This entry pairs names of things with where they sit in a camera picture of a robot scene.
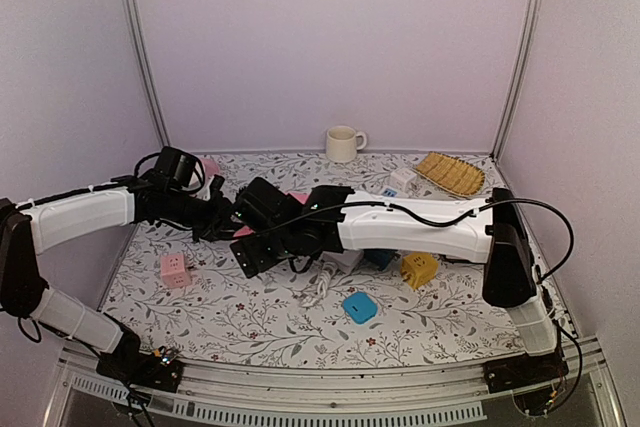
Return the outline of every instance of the pink object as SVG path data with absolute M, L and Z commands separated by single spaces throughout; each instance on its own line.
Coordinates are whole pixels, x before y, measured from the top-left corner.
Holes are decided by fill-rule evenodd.
M 205 177 L 213 177 L 214 175 L 220 173 L 220 166 L 215 160 L 203 158 L 200 158 L 200 160 L 202 161 L 202 165 L 204 166 Z
M 307 201 L 307 199 L 309 198 L 309 194 L 302 194 L 300 192 L 289 192 L 289 194 L 291 195 L 291 197 L 293 197 L 294 199 L 296 199 L 298 202 L 301 203 L 305 203 Z M 245 235 L 249 235 L 250 233 L 252 233 L 253 230 L 251 230 L 249 227 L 247 227 L 246 225 L 241 228 L 240 230 L 238 230 L 235 234 L 233 234 L 234 237 L 244 237 Z
M 160 277 L 170 289 L 191 285 L 191 274 L 185 265 L 184 254 L 160 256 Z

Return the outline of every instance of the black cable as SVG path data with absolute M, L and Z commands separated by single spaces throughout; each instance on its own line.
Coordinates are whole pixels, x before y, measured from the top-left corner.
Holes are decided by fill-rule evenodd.
M 560 218 L 560 220 L 562 220 L 562 222 L 564 222 L 564 225 L 567 228 L 567 232 L 569 233 L 569 246 L 567 247 L 567 251 L 564 254 L 564 256 L 562 257 L 562 259 L 560 260 L 560 262 L 558 262 L 555 265 L 555 267 L 550 269 L 546 274 L 544 274 L 540 278 L 538 283 L 541 284 L 546 279 L 548 279 L 553 274 L 555 274 L 558 270 L 560 270 L 560 268 L 564 264 L 566 264 L 567 260 L 569 260 L 569 257 L 571 257 L 571 254 L 573 253 L 573 248 L 574 248 L 574 245 L 575 245 L 575 235 L 573 233 L 573 227 L 571 226 L 571 222 L 569 221 L 569 219 L 567 218 L 566 215 L 564 215 L 562 212 L 560 212 L 560 210 L 556 209 L 553 205 L 547 204 L 546 202 L 542 202 L 540 200 L 533 200 L 533 199 L 506 199 L 506 200 L 500 200 L 498 202 L 492 202 L 490 204 L 483 205 L 478 210 L 480 210 L 481 212 L 484 212 L 485 210 L 492 209 L 494 207 L 498 207 L 500 205 L 506 205 L 506 204 L 528 204 L 528 205 L 535 205 L 537 207 L 542 207 L 542 208 L 547 209 L 547 210 L 553 212 L 554 214 L 556 214 Z
M 138 178 L 140 176 L 140 167 L 142 167 L 142 164 L 144 164 L 147 160 L 151 160 L 159 156 L 160 156 L 160 152 L 156 152 L 154 154 L 145 155 L 143 158 L 141 158 L 136 164 L 136 166 L 133 168 L 133 176 L 135 178 Z
M 309 257 L 307 259 L 307 262 L 304 264 L 304 267 L 302 267 L 302 269 L 300 270 L 296 270 L 296 265 L 294 264 L 293 259 L 289 259 L 289 268 L 294 274 L 304 274 L 309 271 L 309 269 L 313 265 L 314 260 L 315 259 L 313 257 Z
M 18 328 L 20 329 L 20 332 L 22 332 L 22 335 L 24 335 L 27 339 L 29 339 L 34 344 L 39 344 L 40 342 L 42 342 L 42 332 L 40 332 L 40 327 L 38 326 L 38 323 L 33 319 L 30 319 L 30 320 L 33 323 L 33 327 L 36 330 L 35 337 L 33 337 L 24 329 L 24 326 L 22 325 L 22 319 L 20 317 L 18 317 Z
M 195 155 L 191 155 L 191 157 L 193 157 L 196 160 L 196 163 L 198 164 L 198 167 L 200 167 L 200 172 L 201 173 L 198 172 L 198 169 L 194 169 L 193 170 L 193 172 L 196 174 L 196 177 L 197 177 L 198 182 L 200 184 L 198 187 L 196 187 L 194 189 L 191 189 L 191 190 L 180 190 L 179 191 L 179 192 L 182 192 L 184 194 L 189 194 L 189 195 L 196 194 L 196 193 L 198 193 L 198 192 L 200 192 L 202 190 L 202 188 L 205 185 L 205 178 L 207 176 L 207 174 L 206 174 L 206 172 L 204 170 L 204 164 L 202 163 L 202 160 L 200 160 L 200 158 L 195 156 Z
M 573 383 L 573 386 L 571 387 L 571 390 L 562 398 L 562 400 L 560 402 L 558 402 L 557 404 L 552 405 L 549 409 L 544 410 L 544 408 L 543 408 L 543 410 L 541 410 L 541 411 L 538 411 L 536 413 L 530 414 L 530 415 L 532 415 L 534 417 L 540 417 L 540 416 L 548 415 L 551 412 L 555 412 L 560 407 L 562 407 L 564 404 L 566 404 L 567 401 L 571 398 L 571 396 L 574 394 L 574 392 L 578 388 L 578 384 L 580 384 L 580 379 L 582 378 L 582 369 L 584 367 L 584 358 L 583 358 L 583 354 L 582 354 L 582 348 L 580 347 L 580 344 L 578 343 L 578 340 L 575 337 L 573 337 L 571 334 L 569 334 L 569 332 L 567 332 L 562 327 L 560 327 L 560 324 L 558 323 L 557 320 L 554 320 L 553 323 L 558 328 L 560 333 L 562 335 L 564 335 L 567 339 L 569 339 L 573 343 L 573 345 L 575 345 L 576 349 L 578 350 L 578 373 L 576 374 L 576 381 Z
M 171 222 L 170 220 L 159 220 L 158 222 L 156 222 L 156 226 L 160 226 L 160 225 L 163 225 L 163 224 L 164 225 L 168 225 L 172 229 L 180 230 L 181 232 L 189 232 L 191 230 L 188 227 L 183 227 L 182 225 L 175 224 L 175 223 Z
M 93 355 L 96 356 L 98 360 L 100 360 L 100 354 L 98 353 L 98 351 L 96 351 L 96 349 L 93 348 L 93 346 L 78 339 L 73 339 L 73 340 L 84 345 Z M 109 370 L 111 371 L 111 374 L 113 374 L 113 376 L 124 386 L 125 389 L 127 389 L 127 392 L 129 393 L 129 395 L 127 396 L 127 403 L 129 404 L 129 418 L 133 421 L 133 423 L 136 424 L 137 427 L 142 427 L 142 424 L 138 421 L 138 419 L 135 418 L 136 414 L 133 411 L 133 404 L 131 403 L 131 399 L 135 400 L 140 406 L 140 410 L 142 411 L 145 418 L 147 419 L 149 427 L 155 427 L 153 419 L 151 418 L 151 415 L 149 415 L 149 411 L 147 410 L 147 407 L 144 405 L 144 399 L 140 397 L 140 394 L 133 387 L 131 387 L 131 385 L 128 382 L 123 380 L 118 375 L 118 373 L 113 368 L 111 368 L 109 364 L 105 363 L 105 365 L 106 367 L 109 368 Z
M 293 219 L 289 219 L 286 222 L 282 222 L 281 224 L 278 224 L 276 226 L 273 227 L 269 227 L 268 229 L 264 229 L 261 230 L 260 232 L 252 232 L 251 234 L 247 234 L 247 235 L 241 235 L 238 237 L 233 237 L 233 240 L 240 240 L 240 239 L 246 239 L 248 237 L 261 237 L 263 235 L 267 235 L 270 234 L 272 232 L 275 232 L 279 229 L 282 229 L 284 227 L 287 227 L 291 224 L 294 224 L 300 220 L 304 220 L 307 219 L 309 217 L 314 217 L 316 215 L 320 215 L 320 214 L 324 214 L 326 212 L 332 212 L 335 210 L 340 210 L 340 209 L 344 209 L 344 208 L 349 208 L 349 207 L 387 207 L 389 209 L 395 209 L 395 210 L 399 210 L 401 212 L 404 212 L 405 214 L 407 214 L 409 217 L 411 217 L 412 219 L 414 219 L 417 222 L 420 222 L 421 224 L 427 225 L 429 227 L 437 227 L 437 228 L 447 228 L 447 227 L 451 227 L 453 225 L 456 225 L 458 222 L 464 220 L 467 217 L 471 217 L 473 215 L 476 214 L 476 212 L 484 212 L 486 210 L 489 209 L 493 209 L 495 207 L 498 207 L 500 205 L 507 205 L 507 204 L 528 204 L 528 205 L 535 205 L 537 207 L 542 207 L 544 209 L 547 209 L 551 212 L 553 212 L 554 214 L 556 214 L 565 224 L 565 226 L 567 227 L 567 231 L 569 233 L 569 247 L 567 248 L 567 252 L 565 253 L 564 257 L 562 257 L 562 259 L 560 260 L 560 262 L 558 262 L 558 264 L 555 265 L 555 267 L 553 267 L 551 270 L 549 270 L 545 275 L 542 276 L 542 278 L 540 278 L 540 280 L 538 281 L 538 283 L 542 283 L 544 280 L 548 279 L 551 275 L 553 275 L 554 273 L 556 273 L 569 259 L 569 257 L 571 256 L 572 252 L 573 252 L 573 248 L 574 248 L 574 244 L 575 244 L 575 236 L 573 233 L 573 227 L 571 226 L 571 222 L 569 221 L 569 219 L 562 213 L 560 212 L 560 210 L 556 209 L 554 206 L 547 204 L 546 202 L 542 202 L 540 200 L 533 200 L 533 199 L 521 199 L 521 198 L 515 198 L 515 199 L 506 199 L 506 200 L 500 200 L 497 202 L 491 202 L 489 204 L 483 205 L 481 207 L 478 207 L 477 209 L 469 209 L 466 212 L 460 214 L 458 217 L 451 219 L 451 220 L 447 220 L 445 222 L 437 222 L 434 220 L 429 220 L 429 219 L 425 219 L 424 217 L 421 217 L 420 215 L 416 214 L 415 212 L 413 212 L 411 209 L 403 206 L 403 205 L 398 205 L 398 204 L 394 204 L 394 203 L 386 203 L 386 202 L 380 202 L 380 201 L 375 201 L 375 200 L 368 200 L 368 201 L 358 201 L 358 202 L 346 202 L 343 204 L 336 204 L 336 205 L 330 205 L 328 207 L 323 207 L 321 209 L 316 209 L 316 210 L 311 210 L 309 212 L 306 212 L 302 215 L 299 215 L 298 217 L 295 217 Z

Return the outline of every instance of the yellow power cube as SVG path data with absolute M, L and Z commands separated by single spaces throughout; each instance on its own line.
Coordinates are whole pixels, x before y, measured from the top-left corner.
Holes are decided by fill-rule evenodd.
M 430 254 L 413 252 L 402 259 L 400 274 L 413 290 L 433 280 L 436 272 L 438 261 Z

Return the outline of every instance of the white cable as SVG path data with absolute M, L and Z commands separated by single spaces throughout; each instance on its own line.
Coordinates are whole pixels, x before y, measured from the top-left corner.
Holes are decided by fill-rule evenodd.
M 329 285 L 333 278 L 338 266 L 334 262 L 320 261 L 322 267 L 318 272 L 318 278 L 316 280 L 316 292 L 315 294 L 305 294 L 300 300 L 300 307 L 309 309 L 318 304 L 322 299 L 327 296 L 329 291 Z

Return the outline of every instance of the cable tie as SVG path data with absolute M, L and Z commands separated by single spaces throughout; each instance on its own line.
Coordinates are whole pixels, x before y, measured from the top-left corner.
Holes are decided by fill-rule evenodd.
M 82 306 L 82 315 L 80 315 L 80 319 L 78 320 L 78 323 L 76 324 L 76 326 L 73 328 L 73 330 L 71 331 L 71 333 L 67 336 L 68 340 L 73 340 L 73 337 L 76 335 L 76 333 L 78 332 L 78 329 L 80 328 L 80 325 L 82 324 L 82 321 L 84 320 L 84 316 L 87 313 L 87 307 L 80 302 L 80 305 Z

